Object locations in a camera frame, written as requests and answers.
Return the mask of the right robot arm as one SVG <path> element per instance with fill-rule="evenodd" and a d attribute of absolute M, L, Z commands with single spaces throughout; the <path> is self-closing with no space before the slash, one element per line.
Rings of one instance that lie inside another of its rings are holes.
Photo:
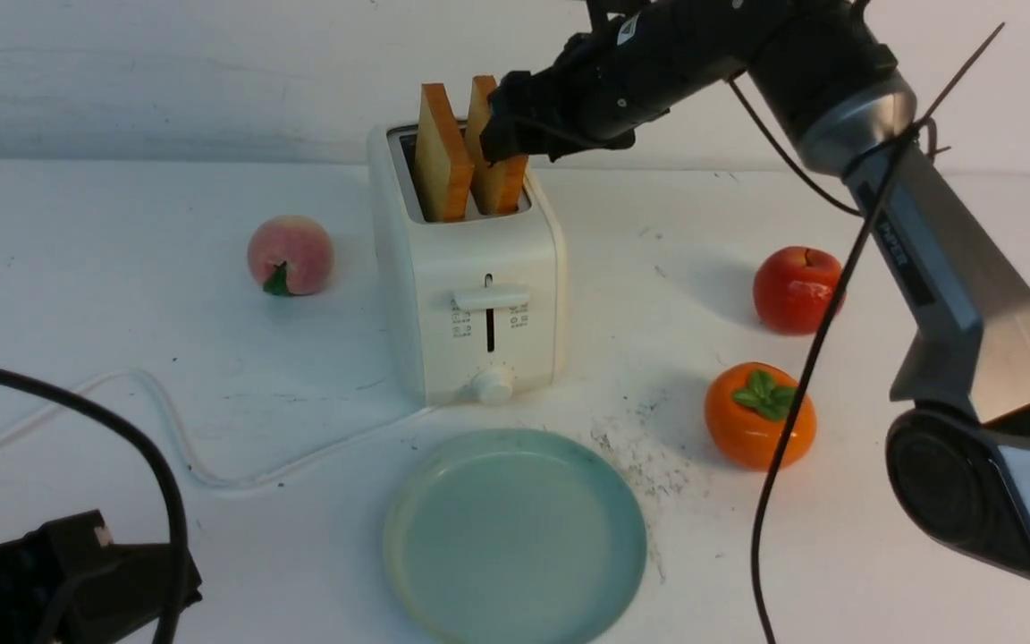
<path fill-rule="evenodd" d="M 746 73 L 808 170 L 835 176 L 918 331 L 891 387 L 886 466 L 911 521 L 1030 580 L 1030 286 L 931 158 L 916 95 L 846 1 L 588 3 L 588 33 L 489 97 L 489 162 L 633 146 L 634 131 Z"/>

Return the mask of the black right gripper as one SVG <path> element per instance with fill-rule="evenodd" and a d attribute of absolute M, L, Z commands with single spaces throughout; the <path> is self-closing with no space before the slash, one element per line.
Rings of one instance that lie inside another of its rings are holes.
<path fill-rule="evenodd" d="M 504 74 L 487 97 L 484 159 L 629 149 L 643 123 L 744 72 L 779 27 L 777 1 L 654 1 L 616 18 L 549 68 Z"/>

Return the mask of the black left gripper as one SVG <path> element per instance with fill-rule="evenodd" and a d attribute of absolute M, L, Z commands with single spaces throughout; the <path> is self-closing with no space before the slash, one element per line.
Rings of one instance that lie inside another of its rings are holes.
<path fill-rule="evenodd" d="M 0 643 L 117 643 L 203 599 L 184 514 L 164 543 L 122 545 L 98 510 L 0 543 Z"/>

